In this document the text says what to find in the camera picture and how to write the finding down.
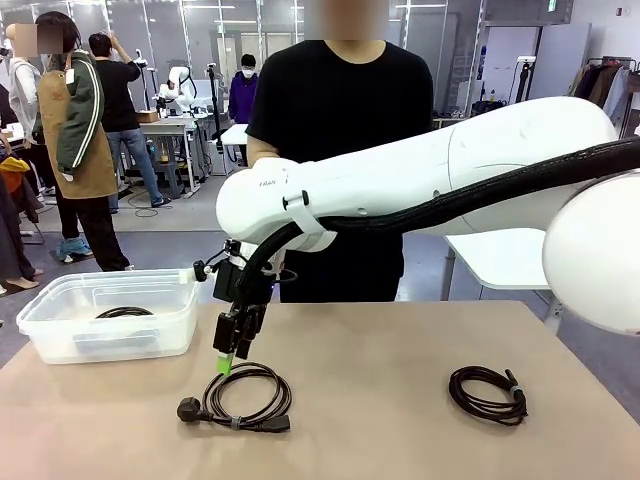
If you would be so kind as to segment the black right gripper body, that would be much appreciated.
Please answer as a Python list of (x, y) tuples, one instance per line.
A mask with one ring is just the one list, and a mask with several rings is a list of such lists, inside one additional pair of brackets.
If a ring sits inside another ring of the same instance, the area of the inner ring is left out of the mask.
[(217, 266), (213, 296), (230, 303), (232, 311), (245, 311), (271, 301), (272, 274), (257, 269), (246, 272), (229, 259), (220, 261)]

